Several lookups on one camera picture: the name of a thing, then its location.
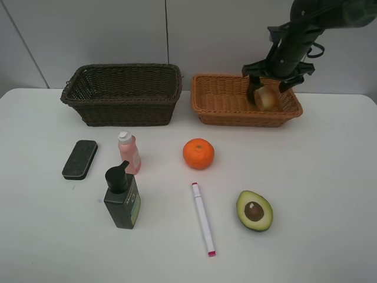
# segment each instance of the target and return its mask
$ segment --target avocado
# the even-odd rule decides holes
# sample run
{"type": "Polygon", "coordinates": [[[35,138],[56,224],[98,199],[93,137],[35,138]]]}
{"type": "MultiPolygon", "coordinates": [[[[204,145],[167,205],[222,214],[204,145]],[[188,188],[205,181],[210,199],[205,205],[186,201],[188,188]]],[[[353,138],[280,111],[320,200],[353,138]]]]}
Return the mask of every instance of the avocado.
{"type": "Polygon", "coordinates": [[[244,190],[237,200],[237,214],[242,224],[256,232],[270,228],[273,212],[269,202],[257,193],[244,190]]]}

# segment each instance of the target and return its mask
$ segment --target white marker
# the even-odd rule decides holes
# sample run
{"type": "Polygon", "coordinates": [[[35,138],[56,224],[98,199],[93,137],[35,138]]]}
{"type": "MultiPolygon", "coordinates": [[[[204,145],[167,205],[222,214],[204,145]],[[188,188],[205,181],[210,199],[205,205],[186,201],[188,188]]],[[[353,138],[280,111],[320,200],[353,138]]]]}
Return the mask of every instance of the white marker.
{"type": "Polygon", "coordinates": [[[216,251],[214,250],[214,247],[213,247],[211,230],[208,224],[206,211],[204,210],[203,200],[200,195],[198,183],[193,183],[192,188],[194,192],[196,210],[198,211],[198,215],[200,219],[201,230],[203,232],[204,240],[206,241],[208,256],[215,256],[216,251]]]}

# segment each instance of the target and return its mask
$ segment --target wicker basket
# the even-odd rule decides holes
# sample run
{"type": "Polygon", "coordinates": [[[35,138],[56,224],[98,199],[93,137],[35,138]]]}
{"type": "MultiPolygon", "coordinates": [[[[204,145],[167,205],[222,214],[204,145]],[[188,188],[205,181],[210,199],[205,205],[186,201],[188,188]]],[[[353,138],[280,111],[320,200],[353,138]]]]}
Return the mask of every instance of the wicker basket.
{"type": "MultiPolygon", "coordinates": [[[[279,82],[262,78],[276,90],[279,82]]],[[[273,111],[259,111],[248,102],[249,78],[237,75],[196,75],[191,84],[191,107],[204,124],[222,126],[279,127],[299,117],[302,108],[292,89],[279,96],[273,111]]]]}
{"type": "Polygon", "coordinates": [[[175,65],[86,65],[67,82],[61,101],[88,126],[161,126],[169,124],[180,94],[175,65]]]}

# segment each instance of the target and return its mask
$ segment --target white wall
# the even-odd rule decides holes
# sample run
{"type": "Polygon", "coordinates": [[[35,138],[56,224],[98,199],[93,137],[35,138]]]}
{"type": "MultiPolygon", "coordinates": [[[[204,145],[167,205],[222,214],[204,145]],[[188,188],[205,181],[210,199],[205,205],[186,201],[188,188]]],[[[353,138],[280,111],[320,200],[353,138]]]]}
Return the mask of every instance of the white wall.
{"type": "Polygon", "coordinates": [[[46,87],[0,3],[0,97],[17,87],[46,87]]]}
{"type": "MultiPolygon", "coordinates": [[[[267,26],[287,22],[293,0],[166,1],[170,62],[180,67],[188,90],[197,73],[240,74],[244,64],[264,59],[271,47],[267,26]]],[[[4,2],[52,88],[62,88],[84,64],[168,61],[164,0],[4,2]]],[[[316,71],[296,91],[367,94],[377,101],[377,20],[326,31],[318,43],[326,52],[312,61],[316,71]]],[[[43,87],[34,72],[18,72],[26,67],[9,58],[0,53],[0,60],[16,65],[8,81],[43,87]]]]}

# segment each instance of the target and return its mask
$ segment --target basket rim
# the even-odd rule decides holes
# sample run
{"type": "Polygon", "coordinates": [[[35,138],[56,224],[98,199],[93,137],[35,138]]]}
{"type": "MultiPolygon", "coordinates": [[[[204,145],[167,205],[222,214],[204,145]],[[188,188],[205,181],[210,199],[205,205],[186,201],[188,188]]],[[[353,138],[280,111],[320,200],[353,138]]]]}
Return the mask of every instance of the basket rim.
{"type": "Polygon", "coordinates": [[[60,100],[69,106],[94,106],[94,105],[114,105],[114,103],[122,104],[159,104],[159,105],[170,105],[174,104],[180,98],[182,92],[182,76],[178,66],[174,64],[158,64],[158,63],[129,63],[129,64],[89,64],[83,65],[78,68],[74,75],[67,81],[66,86],[64,87],[60,100]],[[145,67],[156,67],[156,68],[168,68],[175,71],[176,75],[176,90],[174,94],[165,99],[147,97],[147,96],[135,96],[127,97],[122,99],[72,99],[68,98],[70,91],[77,80],[77,78],[87,69],[103,69],[103,68],[124,68],[124,67],[133,67],[133,68],[145,68],[145,67]]]}
{"type": "Polygon", "coordinates": [[[231,110],[207,110],[205,108],[201,108],[196,103],[196,81],[199,78],[206,78],[206,77],[218,77],[218,78],[243,78],[241,75],[225,75],[225,74],[196,74],[193,79],[191,80],[191,107],[197,114],[204,114],[208,116],[218,116],[221,114],[222,116],[227,117],[250,117],[252,114],[253,117],[261,117],[261,118],[282,118],[282,119],[292,119],[300,117],[303,114],[302,106],[299,100],[296,97],[296,94],[292,91],[292,89],[287,90],[291,92],[293,100],[295,101],[298,110],[293,112],[269,112],[269,111],[231,111],[231,110]]]}

